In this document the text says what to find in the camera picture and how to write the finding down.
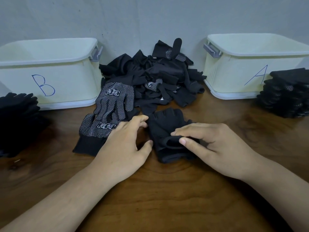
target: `bin handle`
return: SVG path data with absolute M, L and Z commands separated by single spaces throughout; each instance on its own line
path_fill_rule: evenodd
M 102 50 L 103 50 L 103 46 L 101 46 L 100 50 L 98 49 L 97 46 L 95 46 L 95 48 L 93 49 L 91 53 L 91 56 L 89 56 L 89 60 L 91 62 L 98 62 L 101 58 Z
M 204 49 L 213 57 L 213 58 L 220 58 L 221 57 L 221 50 L 217 49 L 214 45 L 210 42 L 208 44 L 204 44 Z

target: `human hand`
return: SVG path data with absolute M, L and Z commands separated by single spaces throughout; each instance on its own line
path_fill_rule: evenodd
M 147 127 L 148 116 L 134 116 L 129 122 L 121 122 L 106 140 L 91 163 L 117 184 L 130 177 L 146 161 L 152 150 L 153 141 L 147 141 L 138 151 L 136 147 L 137 130 Z
M 180 138 L 179 142 L 210 167 L 232 178 L 245 180 L 265 160 L 226 124 L 192 123 L 176 129 L 171 135 L 204 140 L 207 147 L 189 138 Z

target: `white wall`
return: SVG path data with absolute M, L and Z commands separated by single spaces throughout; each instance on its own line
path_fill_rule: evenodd
M 308 7 L 309 0 L 1 0 L 0 45 L 95 37 L 108 63 L 180 37 L 182 52 L 203 70 L 209 34 L 271 32 L 309 44 Z M 301 66 L 309 68 L 309 60 Z

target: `white plastic bin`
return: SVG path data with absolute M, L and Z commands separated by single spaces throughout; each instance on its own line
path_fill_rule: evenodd
M 294 69 L 309 46 L 271 33 L 213 34 L 207 37 L 204 75 L 220 99 L 255 98 L 269 73 Z
M 89 106 L 100 93 L 95 38 L 23 40 L 0 47 L 5 93 L 33 93 L 42 110 Z

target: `wooden table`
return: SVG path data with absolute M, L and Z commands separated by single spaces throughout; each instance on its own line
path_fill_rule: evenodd
M 15 158 L 0 159 L 0 228 L 93 160 L 72 149 L 83 118 L 94 108 L 42 112 L 53 124 Z M 255 151 L 309 181 L 309 118 L 284 119 L 256 107 L 254 100 L 220 100 L 209 90 L 182 110 L 185 118 L 195 122 L 228 124 Z M 16 141 L 19 138 L 23 137 L 17 131 Z M 147 139 L 147 132 L 140 131 L 137 144 Z M 248 185 L 220 175 L 201 160 L 161 164 L 154 151 L 143 167 L 105 195 L 78 229 L 275 230 L 288 228 Z

